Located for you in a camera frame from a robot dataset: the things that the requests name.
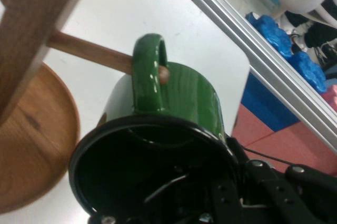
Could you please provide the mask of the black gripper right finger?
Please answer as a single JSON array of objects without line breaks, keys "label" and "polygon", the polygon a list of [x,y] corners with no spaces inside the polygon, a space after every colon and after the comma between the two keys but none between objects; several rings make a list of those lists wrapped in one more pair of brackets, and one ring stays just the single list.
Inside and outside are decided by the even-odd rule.
[{"label": "black gripper right finger", "polygon": [[336,223],[335,177],[303,164],[281,173],[249,159],[235,138],[226,144],[238,161],[237,181],[213,181],[214,223]]}]

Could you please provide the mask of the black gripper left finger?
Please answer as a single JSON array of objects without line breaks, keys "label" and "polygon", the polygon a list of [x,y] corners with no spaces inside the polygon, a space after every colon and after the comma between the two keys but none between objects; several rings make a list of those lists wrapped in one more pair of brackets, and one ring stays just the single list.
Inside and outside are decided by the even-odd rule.
[{"label": "black gripper left finger", "polygon": [[207,208],[207,183],[190,174],[157,188],[136,188],[110,200],[89,217],[89,223],[198,223]]}]

